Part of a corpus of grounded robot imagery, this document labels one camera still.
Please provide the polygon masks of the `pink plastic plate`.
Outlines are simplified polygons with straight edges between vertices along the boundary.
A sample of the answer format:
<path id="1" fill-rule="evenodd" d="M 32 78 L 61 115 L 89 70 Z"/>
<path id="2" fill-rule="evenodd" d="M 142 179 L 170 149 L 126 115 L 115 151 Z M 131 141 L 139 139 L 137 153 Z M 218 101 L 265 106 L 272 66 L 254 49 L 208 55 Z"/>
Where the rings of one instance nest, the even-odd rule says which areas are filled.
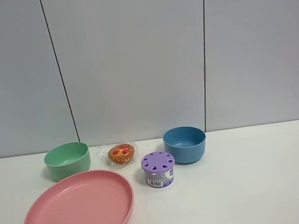
<path id="1" fill-rule="evenodd" d="M 24 224 L 127 224 L 134 191 L 109 170 L 78 173 L 48 188 L 29 209 Z"/>

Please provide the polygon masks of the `green plastic bowl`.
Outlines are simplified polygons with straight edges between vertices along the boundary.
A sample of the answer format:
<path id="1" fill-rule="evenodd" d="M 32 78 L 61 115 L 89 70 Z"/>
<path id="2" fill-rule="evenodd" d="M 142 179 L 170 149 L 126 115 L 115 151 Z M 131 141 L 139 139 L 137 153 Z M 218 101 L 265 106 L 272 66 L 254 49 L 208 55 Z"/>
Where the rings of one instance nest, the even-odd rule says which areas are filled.
<path id="1" fill-rule="evenodd" d="M 89 147 L 83 142 L 70 142 L 47 153 L 44 163 L 53 180 L 60 181 L 90 169 Z"/>

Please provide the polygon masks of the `blue plastic bowl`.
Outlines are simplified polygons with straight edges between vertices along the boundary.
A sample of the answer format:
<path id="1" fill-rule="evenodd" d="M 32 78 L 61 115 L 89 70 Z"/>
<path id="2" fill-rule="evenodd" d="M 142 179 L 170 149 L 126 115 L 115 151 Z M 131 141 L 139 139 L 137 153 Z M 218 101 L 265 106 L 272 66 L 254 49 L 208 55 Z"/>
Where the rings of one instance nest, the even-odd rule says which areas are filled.
<path id="1" fill-rule="evenodd" d="M 178 164 L 191 164 L 200 160 L 205 152 L 205 140 L 205 132 L 190 126 L 173 128 L 163 135 L 165 151 Z"/>

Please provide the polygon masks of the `wrapped fruit tart pastry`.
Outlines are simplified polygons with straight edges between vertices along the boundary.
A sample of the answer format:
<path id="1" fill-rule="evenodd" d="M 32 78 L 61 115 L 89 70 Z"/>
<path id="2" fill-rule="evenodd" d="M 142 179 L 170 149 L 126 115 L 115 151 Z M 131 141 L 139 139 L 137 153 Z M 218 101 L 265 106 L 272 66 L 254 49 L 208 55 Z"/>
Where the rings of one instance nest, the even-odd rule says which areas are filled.
<path id="1" fill-rule="evenodd" d="M 99 158 L 111 169 L 123 168 L 136 160 L 138 147 L 133 142 L 122 142 L 99 148 Z"/>

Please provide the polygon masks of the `purple lid air freshener jar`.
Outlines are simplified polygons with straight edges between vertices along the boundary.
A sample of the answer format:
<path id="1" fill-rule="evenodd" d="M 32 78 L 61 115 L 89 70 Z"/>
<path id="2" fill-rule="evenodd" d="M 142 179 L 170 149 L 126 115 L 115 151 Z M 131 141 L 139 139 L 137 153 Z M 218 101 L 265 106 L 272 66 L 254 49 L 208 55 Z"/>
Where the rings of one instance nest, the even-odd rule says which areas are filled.
<path id="1" fill-rule="evenodd" d="M 164 151 L 151 152 L 141 159 L 147 185 L 165 188 L 174 181 L 174 157 Z"/>

